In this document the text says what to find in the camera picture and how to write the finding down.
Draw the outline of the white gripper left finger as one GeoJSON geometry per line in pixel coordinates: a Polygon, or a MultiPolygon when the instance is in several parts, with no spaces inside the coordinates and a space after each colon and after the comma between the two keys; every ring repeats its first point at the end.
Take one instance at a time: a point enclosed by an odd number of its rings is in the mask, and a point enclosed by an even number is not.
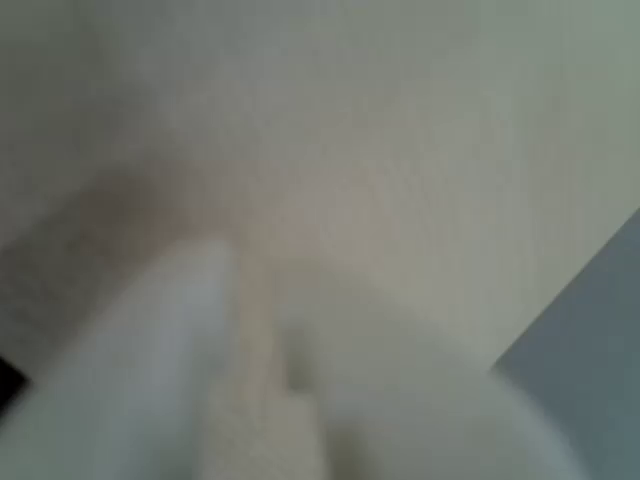
{"type": "Polygon", "coordinates": [[[231,246],[207,239],[131,281],[2,421],[2,477],[196,478],[235,273],[231,246]]]}

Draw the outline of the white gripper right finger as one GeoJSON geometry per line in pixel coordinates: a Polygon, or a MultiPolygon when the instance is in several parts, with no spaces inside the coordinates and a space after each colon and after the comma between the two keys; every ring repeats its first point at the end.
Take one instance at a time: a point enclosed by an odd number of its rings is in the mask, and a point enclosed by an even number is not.
{"type": "Polygon", "coordinates": [[[586,477],[517,387],[360,279],[281,273],[279,336],[333,479],[586,477]]]}

